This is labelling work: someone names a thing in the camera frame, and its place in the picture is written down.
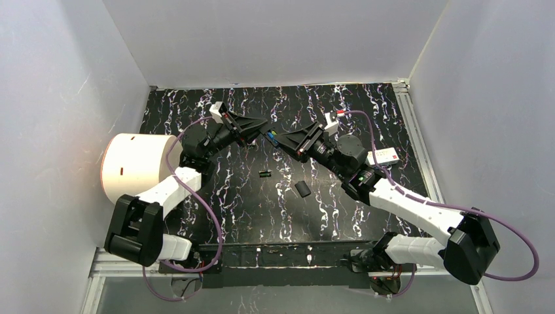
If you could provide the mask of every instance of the metal frame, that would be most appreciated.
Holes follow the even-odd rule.
[[[443,202],[444,199],[430,163],[430,157],[426,150],[424,140],[422,139],[416,115],[414,114],[412,100],[408,92],[408,85],[402,80],[392,82],[392,85],[428,195],[433,201]],[[147,268],[149,277],[196,277],[195,274],[189,273],[159,273],[158,266],[158,262],[156,262]],[[106,277],[142,277],[142,271],[142,266],[138,264],[111,255],[104,251],[104,249],[97,249],[92,263],[88,290],[81,313],[96,313]],[[381,273],[371,273],[370,275],[381,275]],[[408,276],[410,273],[403,273],[402,275]],[[445,270],[436,270],[429,266],[420,266],[416,275],[448,275],[448,272]],[[476,286],[470,287],[470,289],[474,296],[478,313],[493,314],[486,289],[482,282]]]
[[[397,104],[399,105],[401,114],[403,115],[408,137],[410,138],[410,143],[412,144],[412,149],[416,155],[416,161],[418,162],[420,173],[424,178],[424,184],[426,186],[426,190],[428,191],[428,196],[433,201],[444,203],[445,200],[439,189],[439,184],[430,162],[430,156],[428,155],[428,150],[426,149],[426,145],[422,139],[422,134],[420,133],[420,127],[418,126],[418,122],[416,120],[414,106],[412,105],[412,100],[408,91],[408,85],[404,81],[392,84],[395,97],[397,98]],[[480,283],[476,286],[471,286],[470,289],[472,290],[472,295],[474,296],[478,313],[493,314],[492,307],[482,281],[480,281]]]

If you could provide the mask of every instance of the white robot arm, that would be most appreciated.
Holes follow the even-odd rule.
[[[401,217],[431,237],[406,237],[388,232],[372,249],[352,250],[344,264],[352,271],[388,270],[411,263],[445,268],[454,277],[475,285],[499,251],[499,244],[488,219],[462,215],[459,211],[419,203],[407,195],[424,199],[386,179],[368,162],[369,151],[353,135],[333,141],[337,118],[342,112],[326,114],[327,126],[314,122],[302,130],[277,134],[265,119],[247,118],[228,112],[222,103],[210,110],[218,125],[215,131],[204,126],[191,128],[181,139],[181,167],[176,175],[194,191],[211,176],[209,158],[227,145],[240,146],[263,135],[299,162],[313,158],[342,181],[342,188],[357,201]],[[163,234],[163,220],[189,193],[173,176],[137,196],[118,199],[105,248],[144,266],[155,260],[185,260],[192,243],[178,236]]]

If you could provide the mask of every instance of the black marble tabletop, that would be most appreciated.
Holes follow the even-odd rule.
[[[266,117],[278,133],[316,120],[325,123],[324,113],[332,110],[366,111],[374,121],[377,149],[395,147],[399,155],[391,170],[395,180],[427,195],[390,84],[157,90],[149,96],[141,133],[177,135],[192,121],[210,116],[216,101],[237,114]],[[338,133],[355,134],[370,147],[368,128],[363,117],[347,116]],[[353,201],[323,166],[296,162],[262,137],[247,148],[233,144],[214,159],[216,172],[199,194],[219,217],[226,243],[377,240],[386,231],[422,235],[395,215]],[[272,176],[260,178],[260,170],[270,170]],[[301,180],[312,191],[307,198],[295,190]],[[192,198],[168,215],[166,226],[169,233],[193,242],[216,243],[211,219]]]

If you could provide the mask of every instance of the wire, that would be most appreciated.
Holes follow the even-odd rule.
[[[212,221],[214,222],[214,225],[216,226],[216,232],[218,233],[218,249],[216,251],[216,256],[214,256],[214,258],[212,259],[212,261],[210,261],[210,263],[208,263],[208,265],[201,267],[201,268],[194,268],[194,269],[189,269],[189,268],[183,268],[183,267],[179,267],[176,265],[173,265],[172,263],[168,262],[167,260],[162,260],[160,261],[161,263],[163,263],[164,265],[166,265],[167,267],[173,269],[173,270],[177,270],[177,271],[182,271],[184,273],[200,273],[203,272],[205,270],[208,270],[210,267],[212,267],[214,264],[216,264],[218,262],[218,259],[220,258],[220,255],[222,254],[222,246],[223,246],[223,237],[222,237],[222,229],[220,227],[220,223],[218,222],[218,218],[216,217],[216,215],[214,214],[214,211],[212,210],[212,208],[210,207],[210,205],[208,205],[206,203],[205,200],[203,200],[200,195],[198,195],[195,191],[193,191],[193,189],[191,187],[189,187],[187,184],[185,184],[176,174],[175,174],[175,170],[174,168],[171,167],[170,164],[170,154],[171,151],[173,150],[173,148],[175,147],[175,145],[181,140],[181,138],[183,137],[183,134],[185,134],[185,131],[187,131],[187,129],[189,129],[191,126],[206,121],[206,120],[210,120],[212,119],[212,117],[205,117],[205,118],[200,118],[197,121],[189,124],[175,139],[175,141],[171,144],[170,150],[166,153],[166,164],[168,165],[168,169],[170,170],[171,175],[173,176],[173,178],[177,181],[177,183],[179,183],[179,185],[181,185],[183,188],[185,188],[185,190],[187,190],[194,198],[196,198],[199,203],[201,203],[204,208],[206,208],[206,211],[210,214],[210,217],[212,218]]]
[[[403,294],[405,294],[405,292],[408,291],[408,289],[410,288],[410,286],[412,286],[412,282],[414,280],[414,275],[416,274],[416,264],[412,265],[412,273],[410,274],[410,279],[408,280],[408,283],[406,284],[406,286],[399,291],[399,293],[397,294],[393,294],[391,297],[392,298],[398,298],[399,296],[402,296]]]
[[[396,273],[397,273],[397,265],[395,265],[395,267],[393,268],[393,273],[391,274],[391,277],[389,277],[389,278],[393,279],[395,277]]]
[[[397,274],[397,276],[395,277],[395,279],[398,279],[401,276],[401,273],[403,272],[403,265],[399,265],[399,273]]]
[[[497,280],[501,280],[501,281],[523,281],[523,280],[529,279],[530,277],[534,276],[537,273],[537,271],[539,269],[538,252],[537,252],[536,248],[534,247],[534,245],[532,244],[532,242],[530,241],[530,239],[528,239],[522,232],[517,230],[514,226],[510,225],[507,221],[505,221],[501,218],[497,218],[496,216],[493,216],[491,214],[484,213],[484,212],[478,211],[476,209],[471,209],[471,208],[466,208],[466,207],[463,207],[463,206],[458,206],[458,205],[447,205],[447,204],[436,203],[436,202],[433,202],[433,201],[426,202],[426,200],[423,200],[421,198],[417,198],[413,195],[410,195],[410,194],[406,193],[393,180],[389,171],[387,169],[385,169],[384,167],[380,166],[378,164],[378,161],[376,160],[376,143],[374,142],[374,130],[373,130],[373,125],[374,124],[372,123],[372,120],[370,119],[368,114],[365,113],[364,111],[360,111],[360,110],[345,111],[345,114],[362,114],[366,117],[366,120],[367,120],[369,128],[370,128],[370,140],[372,142],[372,157],[374,158],[374,164],[380,170],[382,170],[385,173],[385,176],[387,177],[387,180],[389,181],[389,183],[391,183],[392,186],[395,187],[396,191],[398,191],[399,193],[401,193],[403,196],[407,197],[408,199],[416,201],[418,203],[426,203],[427,205],[434,206],[434,207],[455,209],[456,211],[464,211],[466,213],[471,213],[473,215],[481,216],[481,217],[496,221],[499,224],[501,224],[502,226],[509,229],[512,233],[516,234],[520,239],[522,239],[522,241],[528,246],[528,248],[532,252],[532,257],[534,259],[534,264],[532,266],[532,269],[529,272],[527,272],[525,275],[518,276],[518,277],[503,277],[503,276],[490,275],[489,273],[485,273],[484,274],[485,277],[492,278],[492,279],[497,279]]]
[[[185,285],[185,289],[183,289],[183,292],[181,293],[181,297],[182,297],[182,298],[184,298],[185,291],[187,291],[187,288],[189,288],[189,285],[190,285],[191,283],[197,281],[197,280],[198,280],[198,278],[191,279],[191,280],[187,283],[187,285]]]
[[[151,283],[149,282],[149,280],[147,279],[147,272],[145,267],[143,266],[143,279],[145,280],[145,283],[147,284],[147,287],[149,288],[149,290],[151,291],[152,294],[154,294],[154,296],[156,296],[158,299],[164,300],[164,301],[168,301],[168,302],[180,302],[183,301],[184,298],[167,298],[159,293],[157,293],[154,288],[152,287]]]
[[[204,278],[204,275],[202,274],[202,271],[198,273],[198,278],[199,278],[200,282],[202,283],[202,279]]]
[[[383,280],[378,279],[381,283],[383,283],[384,285],[379,286],[380,288],[389,291],[389,294],[394,294],[395,292],[393,292],[386,284]]]

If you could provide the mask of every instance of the floor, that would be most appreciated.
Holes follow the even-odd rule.
[[[325,122],[324,113],[331,110],[364,110],[373,117],[377,148],[395,147],[400,156],[391,170],[395,180],[427,195],[390,84],[157,90],[149,96],[141,133],[177,135],[193,120],[209,115],[216,101],[224,101],[237,114],[266,117],[278,133],[315,120]],[[370,146],[362,118],[344,118],[339,134],[347,132]],[[324,167],[315,162],[300,164],[261,137],[252,147],[233,144],[214,158],[217,172],[200,195],[217,209],[225,243],[377,240],[386,231],[422,235],[402,219],[353,201]],[[272,176],[260,178],[259,171],[266,169]],[[293,186],[300,180],[312,191],[304,199]],[[168,215],[166,226],[169,233],[196,243],[216,242],[204,208],[191,199]]]
[[[374,131],[379,136],[377,147],[395,147],[401,157],[401,162],[392,169],[396,181],[427,195],[390,84],[153,91],[141,133],[177,134],[189,122],[207,115],[208,107],[216,101],[225,101],[238,114],[265,116],[277,128],[287,131],[315,119],[324,121],[323,113],[333,109],[364,110],[374,118]],[[353,132],[369,147],[367,130],[363,120],[353,117],[345,120],[340,133]],[[217,161],[217,175],[200,193],[214,208],[221,209],[219,215],[226,242],[224,264],[238,263],[229,256],[238,251],[234,248],[243,247],[250,250],[242,252],[243,255],[255,256],[256,261],[268,261],[269,254],[277,249],[281,250],[280,256],[293,263],[297,259],[301,263],[308,249],[318,254],[316,261],[327,265],[336,256],[326,255],[322,259],[318,250],[339,254],[343,247],[350,247],[357,240],[379,239],[388,230],[422,235],[397,217],[352,201],[325,168],[298,164],[263,141],[257,140],[256,146],[241,150],[232,145],[217,156]],[[260,169],[272,170],[272,176],[259,178]],[[307,182],[311,196],[298,197],[293,187],[298,180]],[[193,241],[215,243],[206,213],[194,202],[186,201],[174,210],[166,226],[170,233]],[[262,248],[259,252],[240,243],[297,244],[257,246]],[[337,273],[324,274],[325,271]],[[209,280],[210,276],[215,278],[214,282]],[[409,276],[403,274],[404,283]],[[151,277],[150,281],[164,296],[178,293],[175,287],[172,290],[170,277]],[[373,297],[363,275],[327,267],[225,268],[222,275],[205,274],[202,291],[185,303],[157,299],[140,277],[108,277],[103,287],[98,313],[353,313],[360,310],[387,314],[478,313],[473,291],[467,285],[448,275],[421,273],[417,274],[410,292],[391,302]]]
[[[152,278],[164,296],[169,279]],[[451,276],[417,276],[410,292],[388,302],[369,290],[347,287],[229,287],[202,289],[186,302],[165,302],[146,289],[142,278],[107,278],[97,313],[464,313],[478,314],[468,285]]]

